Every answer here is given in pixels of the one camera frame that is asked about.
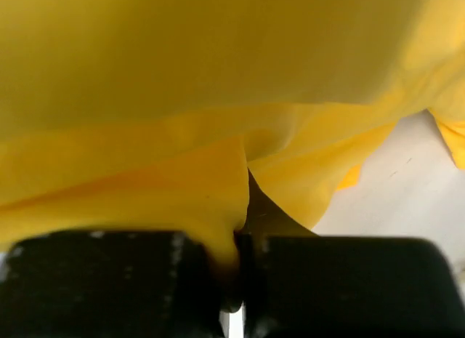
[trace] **yellow garment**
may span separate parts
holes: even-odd
[[[181,228],[232,265],[247,168],[310,228],[426,108],[463,168],[464,7],[0,0],[0,243]]]
[[[344,179],[337,186],[338,190],[353,187],[360,179],[362,165],[352,167],[345,175]]]

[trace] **black rubber pad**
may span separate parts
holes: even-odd
[[[248,338],[465,337],[448,265],[426,241],[242,238],[244,259],[259,250],[243,263]]]
[[[182,233],[54,233],[0,270],[0,337],[222,336],[203,248]]]

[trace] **white surface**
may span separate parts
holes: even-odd
[[[243,338],[243,307],[236,313],[230,314],[230,338]]]
[[[433,118],[404,118],[365,162],[359,184],[336,193],[314,231],[418,236],[434,241],[455,269],[465,266],[465,171]]]

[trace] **yellow fabric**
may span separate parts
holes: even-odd
[[[0,0],[0,243],[181,228],[219,264],[247,167],[306,227],[395,123],[464,167],[465,0]]]
[[[357,165],[352,167],[345,175],[343,180],[337,186],[338,190],[350,188],[357,185],[358,180],[360,179],[360,173],[362,171],[362,165]]]

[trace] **black object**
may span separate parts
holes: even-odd
[[[240,240],[246,337],[465,337],[448,265],[426,241],[270,237]]]
[[[237,236],[247,338],[465,337],[426,241]],[[218,287],[182,233],[69,231],[15,245],[0,338],[221,337]]]
[[[203,248],[182,233],[70,231],[1,268],[0,337],[222,337]]]

